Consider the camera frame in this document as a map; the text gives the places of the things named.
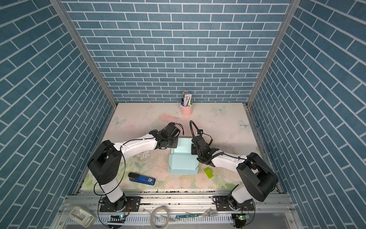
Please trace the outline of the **green plastic block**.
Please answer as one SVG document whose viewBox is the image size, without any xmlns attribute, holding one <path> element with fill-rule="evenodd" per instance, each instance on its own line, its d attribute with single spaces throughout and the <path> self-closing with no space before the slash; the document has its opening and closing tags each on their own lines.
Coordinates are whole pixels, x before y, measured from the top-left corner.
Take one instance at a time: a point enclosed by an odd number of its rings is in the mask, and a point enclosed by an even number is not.
<svg viewBox="0 0 366 229">
<path fill-rule="evenodd" d="M 214 177 L 213 172 L 209 167 L 204 168 L 204 173 L 209 179 Z"/>
</svg>

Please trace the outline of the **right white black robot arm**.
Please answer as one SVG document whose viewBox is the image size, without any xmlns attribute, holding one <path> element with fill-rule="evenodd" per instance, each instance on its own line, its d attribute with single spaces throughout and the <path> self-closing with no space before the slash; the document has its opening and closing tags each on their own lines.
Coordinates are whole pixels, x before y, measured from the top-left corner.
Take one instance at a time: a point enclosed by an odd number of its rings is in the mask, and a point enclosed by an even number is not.
<svg viewBox="0 0 366 229">
<path fill-rule="evenodd" d="M 265 201 L 278 182 L 277 175 L 256 153 L 247 156 L 225 153 L 211 148 L 201 135 L 193 137 L 192 150 L 200 163 L 224 168 L 240 176 L 243 185 L 237 185 L 227 197 L 229 206 L 234 210 L 243 207 L 251 199 Z"/>
</svg>

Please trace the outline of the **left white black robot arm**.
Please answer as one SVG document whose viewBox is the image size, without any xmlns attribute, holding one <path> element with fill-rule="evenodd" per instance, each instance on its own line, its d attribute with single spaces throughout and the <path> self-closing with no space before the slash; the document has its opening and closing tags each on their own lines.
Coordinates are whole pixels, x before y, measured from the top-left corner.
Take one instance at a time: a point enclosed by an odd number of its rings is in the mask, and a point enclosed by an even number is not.
<svg viewBox="0 0 366 229">
<path fill-rule="evenodd" d="M 106 196 L 113 211 L 125 210 L 128 206 L 127 199 L 120 188 L 122 181 L 117 179 L 121 161 L 125 162 L 127 158 L 149 150 L 177 148 L 178 137 L 183 133 L 181 124 L 170 122 L 160 131 L 155 129 L 144 136 L 122 143 L 103 141 L 87 163 L 103 191 L 96 195 Z"/>
</svg>

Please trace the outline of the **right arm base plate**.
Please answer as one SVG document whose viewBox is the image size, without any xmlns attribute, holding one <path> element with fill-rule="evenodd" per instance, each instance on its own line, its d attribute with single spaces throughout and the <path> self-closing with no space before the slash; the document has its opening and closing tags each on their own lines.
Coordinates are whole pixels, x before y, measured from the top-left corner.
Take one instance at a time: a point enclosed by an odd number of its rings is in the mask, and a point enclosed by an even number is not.
<svg viewBox="0 0 366 229">
<path fill-rule="evenodd" d="M 212 201 L 217 211 L 254 211 L 254 201 L 252 199 L 239 203 L 229 195 L 212 196 Z"/>
</svg>

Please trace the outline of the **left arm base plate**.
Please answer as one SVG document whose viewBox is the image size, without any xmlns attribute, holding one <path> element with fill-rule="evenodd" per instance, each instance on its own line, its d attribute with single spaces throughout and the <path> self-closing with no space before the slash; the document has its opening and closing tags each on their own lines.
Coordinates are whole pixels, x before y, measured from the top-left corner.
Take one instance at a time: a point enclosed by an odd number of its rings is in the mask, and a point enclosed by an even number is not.
<svg viewBox="0 0 366 229">
<path fill-rule="evenodd" d="M 141 197 L 123 196 L 120 200 L 112 203 L 107 197 L 103 197 L 100 201 L 100 212 L 138 212 L 141 203 Z"/>
</svg>

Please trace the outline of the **light blue paper box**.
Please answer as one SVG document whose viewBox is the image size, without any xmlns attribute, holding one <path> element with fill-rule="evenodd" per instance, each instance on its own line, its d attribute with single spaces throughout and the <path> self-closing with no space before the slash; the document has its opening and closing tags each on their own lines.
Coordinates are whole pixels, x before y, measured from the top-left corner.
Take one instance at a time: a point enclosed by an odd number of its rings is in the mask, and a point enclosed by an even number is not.
<svg viewBox="0 0 366 229">
<path fill-rule="evenodd" d="M 199 161 L 192 154 L 192 139 L 178 138 L 177 147 L 169 155 L 169 173 L 171 175 L 196 175 Z"/>
</svg>

